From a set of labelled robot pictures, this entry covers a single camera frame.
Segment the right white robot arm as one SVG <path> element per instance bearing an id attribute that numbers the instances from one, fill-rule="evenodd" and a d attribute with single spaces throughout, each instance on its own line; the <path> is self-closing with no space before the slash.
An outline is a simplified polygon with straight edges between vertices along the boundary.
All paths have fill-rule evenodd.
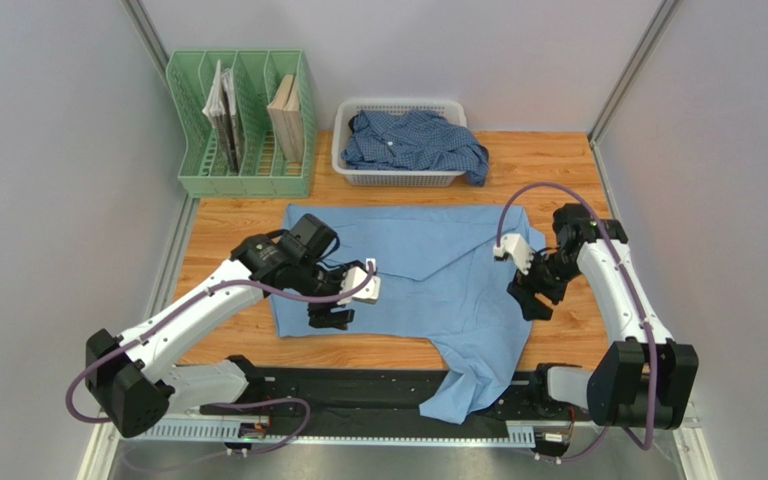
<path id="1" fill-rule="evenodd" d="M 498 234 L 495 259 L 516 267 L 507 292 L 525 320 L 548 321 L 569 283 L 584 277 L 609 346 L 592 371 L 539 365 L 530 379 L 536 409 L 549 415 L 577 407 L 599 426 L 678 428 L 699 358 L 693 346 L 675 340 L 649 303 L 621 223 L 597 219 L 585 206 L 568 203 L 554 212 L 553 231 L 557 245 L 549 250 L 531 246 L 521 234 Z"/>

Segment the light blue long sleeve shirt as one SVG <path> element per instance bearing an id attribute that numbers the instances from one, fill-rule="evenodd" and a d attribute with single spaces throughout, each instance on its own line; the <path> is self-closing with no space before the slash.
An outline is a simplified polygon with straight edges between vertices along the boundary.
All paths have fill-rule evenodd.
<path id="1" fill-rule="evenodd" d="M 351 302 L 350 334 L 429 340 L 449 372 L 422 416 L 461 424 L 507 389 L 532 325 L 508 294 L 516 272 L 492 248 L 495 205 L 314 207 L 290 204 L 283 227 L 312 214 L 341 242 L 335 263 L 373 258 L 382 281 L 376 304 Z"/>

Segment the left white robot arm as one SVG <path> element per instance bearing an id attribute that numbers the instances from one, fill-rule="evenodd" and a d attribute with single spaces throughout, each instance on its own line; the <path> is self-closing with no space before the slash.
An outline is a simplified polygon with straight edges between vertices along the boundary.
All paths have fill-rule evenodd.
<path id="1" fill-rule="evenodd" d="M 85 370 L 68 387 L 66 407 L 76 419 L 110 423 L 125 438 L 143 434 L 169 413 L 216 404 L 225 408 L 249 385 L 231 359 L 207 365 L 179 365 L 184 353 L 237 313 L 270 296 L 306 304 L 318 328 L 344 329 L 354 312 L 348 303 L 377 296 L 372 259 L 328 267 L 323 259 L 337 247 L 336 232 L 312 214 L 290 229 L 245 238 L 194 289 L 160 313 L 113 335 L 100 329 L 85 346 Z M 75 389 L 83 385 L 102 416 L 77 411 Z"/>

